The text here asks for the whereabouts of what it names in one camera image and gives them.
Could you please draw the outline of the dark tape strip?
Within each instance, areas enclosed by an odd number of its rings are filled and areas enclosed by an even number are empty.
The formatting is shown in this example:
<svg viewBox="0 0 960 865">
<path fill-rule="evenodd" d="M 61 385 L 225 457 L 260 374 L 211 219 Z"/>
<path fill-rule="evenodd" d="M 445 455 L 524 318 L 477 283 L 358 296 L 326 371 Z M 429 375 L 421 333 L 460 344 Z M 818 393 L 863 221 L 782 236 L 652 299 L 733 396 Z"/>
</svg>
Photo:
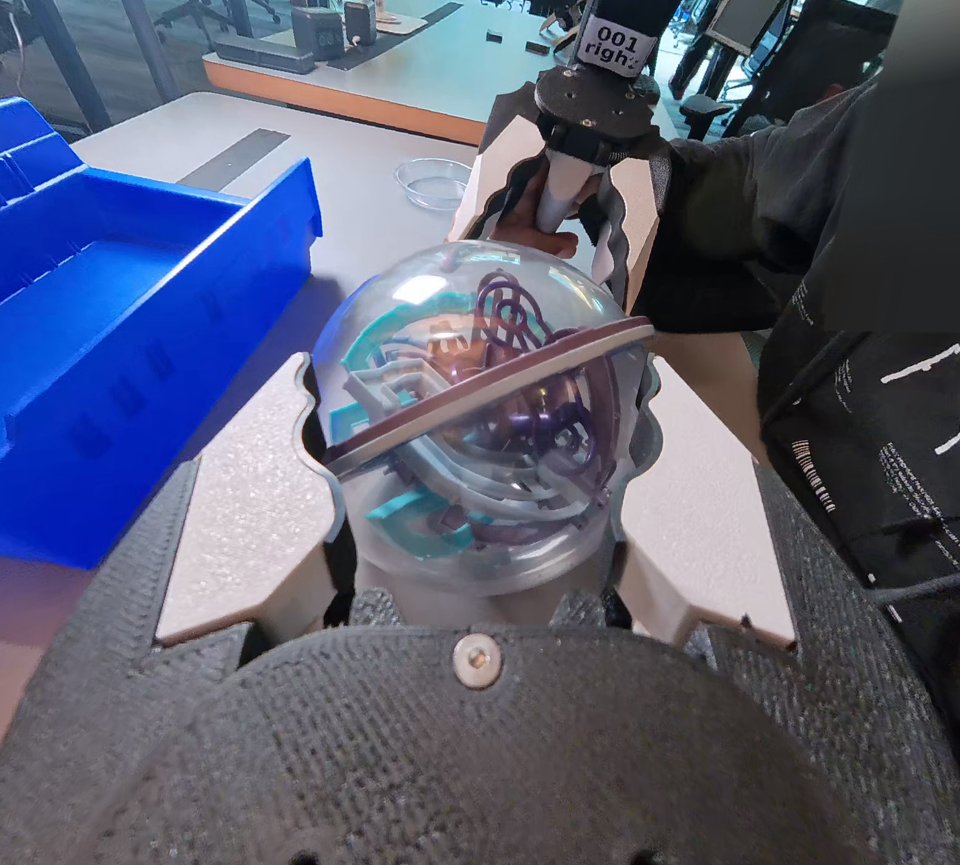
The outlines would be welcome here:
<svg viewBox="0 0 960 865">
<path fill-rule="evenodd" d="M 290 135 L 258 127 L 178 180 L 183 187 L 225 193 L 227 187 L 276 151 Z"/>
</svg>

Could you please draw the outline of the black power strip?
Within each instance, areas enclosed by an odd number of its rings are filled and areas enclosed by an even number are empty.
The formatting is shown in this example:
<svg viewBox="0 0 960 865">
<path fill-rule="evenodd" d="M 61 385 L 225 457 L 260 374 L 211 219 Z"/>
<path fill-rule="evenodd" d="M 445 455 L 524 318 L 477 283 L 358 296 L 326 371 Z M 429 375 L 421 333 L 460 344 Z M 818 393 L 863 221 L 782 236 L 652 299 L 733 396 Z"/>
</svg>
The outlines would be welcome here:
<svg viewBox="0 0 960 865">
<path fill-rule="evenodd" d="M 266 39 L 225 33 L 213 41 L 213 52 L 225 62 L 306 75 L 316 66 L 310 52 Z"/>
</svg>

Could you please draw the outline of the clear plastic maze ball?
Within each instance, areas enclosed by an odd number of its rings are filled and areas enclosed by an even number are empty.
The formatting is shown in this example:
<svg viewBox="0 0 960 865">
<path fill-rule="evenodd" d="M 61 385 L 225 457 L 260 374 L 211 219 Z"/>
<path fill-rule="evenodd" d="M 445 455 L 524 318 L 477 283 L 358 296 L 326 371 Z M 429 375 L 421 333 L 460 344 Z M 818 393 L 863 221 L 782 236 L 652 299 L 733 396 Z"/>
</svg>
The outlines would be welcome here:
<svg viewBox="0 0 960 865">
<path fill-rule="evenodd" d="M 650 392 L 650 319 L 530 247 L 428 247 L 358 287 L 311 359 L 357 559 L 460 595 L 602 547 Z"/>
</svg>

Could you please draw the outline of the black printed hoodie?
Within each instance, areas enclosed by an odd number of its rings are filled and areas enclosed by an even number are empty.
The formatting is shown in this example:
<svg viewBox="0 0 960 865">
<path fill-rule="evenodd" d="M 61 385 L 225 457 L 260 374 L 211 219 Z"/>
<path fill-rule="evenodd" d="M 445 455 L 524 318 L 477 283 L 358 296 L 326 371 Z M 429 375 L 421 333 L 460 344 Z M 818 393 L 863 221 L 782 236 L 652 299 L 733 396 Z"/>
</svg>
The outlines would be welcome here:
<svg viewBox="0 0 960 865">
<path fill-rule="evenodd" d="M 894 622 L 958 748 L 958 336 L 824 326 L 826 254 L 870 79 L 756 132 L 760 261 L 801 277 L 760 361 L 764 440 Z"/>
</svg>

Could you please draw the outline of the person's right forearm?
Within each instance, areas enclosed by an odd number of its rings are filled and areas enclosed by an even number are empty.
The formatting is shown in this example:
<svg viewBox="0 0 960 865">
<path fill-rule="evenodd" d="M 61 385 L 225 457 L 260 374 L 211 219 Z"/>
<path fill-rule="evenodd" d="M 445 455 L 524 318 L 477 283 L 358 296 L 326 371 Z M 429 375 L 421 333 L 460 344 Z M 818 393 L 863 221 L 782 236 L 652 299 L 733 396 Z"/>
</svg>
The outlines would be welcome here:
<svg viewBox="0 0 960 865">
<path fill-rule="evenodd" d="M 879 77 L 799 110 L 783 126 L 649 156 L 658 216 L 630 313 L 662 332 L 765 331 L 783 307 L 755 273 L 804 276 L 834 218 L 853 136 Z"/>
</svg>

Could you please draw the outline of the clear plastic dish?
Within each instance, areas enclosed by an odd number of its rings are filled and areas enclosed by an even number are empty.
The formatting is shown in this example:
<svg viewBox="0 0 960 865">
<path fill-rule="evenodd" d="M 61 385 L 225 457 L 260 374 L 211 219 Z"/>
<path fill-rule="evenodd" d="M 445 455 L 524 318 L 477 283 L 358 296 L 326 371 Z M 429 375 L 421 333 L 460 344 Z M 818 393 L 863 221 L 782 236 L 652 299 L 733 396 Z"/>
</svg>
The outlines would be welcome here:
<svg viewBox="0 0 960 865">
<path fill-rule="evenodd" d="M 394 170 L 407 200 L 427 211 L 456 211 L 471 174 L 471 166 L 447 158 L 411 159 Z"/>
</svg>

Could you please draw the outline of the black box device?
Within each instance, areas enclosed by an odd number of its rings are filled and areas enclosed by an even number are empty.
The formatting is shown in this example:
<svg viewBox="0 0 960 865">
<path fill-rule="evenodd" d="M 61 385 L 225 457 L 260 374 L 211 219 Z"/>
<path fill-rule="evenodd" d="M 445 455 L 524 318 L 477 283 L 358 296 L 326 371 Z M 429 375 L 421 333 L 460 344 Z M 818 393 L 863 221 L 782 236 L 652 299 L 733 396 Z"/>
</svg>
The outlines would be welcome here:
<svg viewBox="0 0 960 865">
<path fill-rule="evenodd" d="M 371 0 L 347 0 L 333 7 L 291 9 L 294 47 L 314 61 L 342 58 L 355 46 L 370 47 L 377 39 L 377 9 Z"/>
</svg>

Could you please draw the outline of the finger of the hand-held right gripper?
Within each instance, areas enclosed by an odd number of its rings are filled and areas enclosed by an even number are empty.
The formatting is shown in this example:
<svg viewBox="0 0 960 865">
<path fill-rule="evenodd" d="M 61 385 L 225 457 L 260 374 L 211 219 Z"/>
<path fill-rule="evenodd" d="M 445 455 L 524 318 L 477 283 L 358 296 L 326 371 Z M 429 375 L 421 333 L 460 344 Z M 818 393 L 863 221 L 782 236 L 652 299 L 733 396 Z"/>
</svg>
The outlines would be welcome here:
<svg viewBox="0 0 960 865">
<path fill-rule="evenodd" d="M 634 310 L 640 296 L 670 179 L 666 148 L 646 159 L 625 158 L 599 179 L 593 281 L 624 311 Z"/>
<path fill-rule="evenodd" d="M 516 204 L 538 174 L 544 151 L 545 140 L 535 120 L 516 115 L 499 129 L 489 123 L 447 241 L 488 237 L 501 213 Z"/>
</svg>

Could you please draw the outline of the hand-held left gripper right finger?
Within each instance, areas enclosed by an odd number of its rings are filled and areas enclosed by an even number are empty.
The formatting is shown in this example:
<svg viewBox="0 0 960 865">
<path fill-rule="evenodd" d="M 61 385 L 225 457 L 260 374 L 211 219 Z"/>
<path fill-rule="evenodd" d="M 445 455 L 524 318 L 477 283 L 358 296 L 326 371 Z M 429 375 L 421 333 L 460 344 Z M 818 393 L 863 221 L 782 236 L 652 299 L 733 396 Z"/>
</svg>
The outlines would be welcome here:
<svg viewBox="0 0 960 865">
<path fill-rule="evenodd" d="M 763 643 L 787 648 L 796 631 L 755 459 L 664 358 L 653 368 L 662 447 L 625 488 L 618 594 L 663 643 L 684 646 L 700 624 L 747 623 Z"/>
</svg>

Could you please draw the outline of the person's right hand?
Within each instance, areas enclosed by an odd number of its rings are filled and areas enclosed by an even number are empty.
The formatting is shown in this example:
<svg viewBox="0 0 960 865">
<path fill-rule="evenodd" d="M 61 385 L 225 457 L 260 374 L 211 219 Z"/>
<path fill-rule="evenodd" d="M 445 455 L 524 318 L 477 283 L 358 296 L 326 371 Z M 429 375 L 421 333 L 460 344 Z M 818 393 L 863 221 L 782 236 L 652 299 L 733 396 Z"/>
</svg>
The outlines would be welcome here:
<svg viewBox="0 0 960 865">
<path fill-rule="evenodd" d="M 534 249 L 557 259 L 572 259 L 578 249 L 578 236 L 571 232 L 540 231 L 536 227 L 538 207 L 538 195 L 524 196 L 509 212 L 501 214 L 489 240 Z"/>
</svg>

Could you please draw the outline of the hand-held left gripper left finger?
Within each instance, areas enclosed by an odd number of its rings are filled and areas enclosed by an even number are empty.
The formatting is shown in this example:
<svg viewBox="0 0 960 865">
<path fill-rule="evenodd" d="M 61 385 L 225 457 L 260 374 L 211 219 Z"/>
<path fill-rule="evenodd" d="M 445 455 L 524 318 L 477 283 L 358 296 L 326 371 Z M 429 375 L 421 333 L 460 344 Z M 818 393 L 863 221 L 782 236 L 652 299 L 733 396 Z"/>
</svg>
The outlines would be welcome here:
<svg viewBox="0 0 960 865">
<path fill-rule="evenodd" d="M 346 507 L 307 448 L 312 372 L 308 353 L 291 355 L 199 453 L 154 634 L 160 645 L 244 622 L 273 643 L 322 628 L 338 593 L 326 546 Z"/>
</svg>

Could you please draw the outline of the blue plastic bin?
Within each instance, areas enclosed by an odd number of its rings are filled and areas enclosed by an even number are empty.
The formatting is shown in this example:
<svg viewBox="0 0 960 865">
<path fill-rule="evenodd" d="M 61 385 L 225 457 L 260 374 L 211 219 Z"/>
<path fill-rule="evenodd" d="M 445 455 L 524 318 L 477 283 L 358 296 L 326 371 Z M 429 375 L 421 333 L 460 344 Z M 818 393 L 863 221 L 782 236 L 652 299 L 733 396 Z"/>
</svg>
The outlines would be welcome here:
<svg viewBox="0 0 960 865">
<path fill-rule="evenodd" d="M 2 557 L 91 570 L 305 284 L 315 178 L 94 168 L 22 98 L 1 132 Z"/>
</svg>

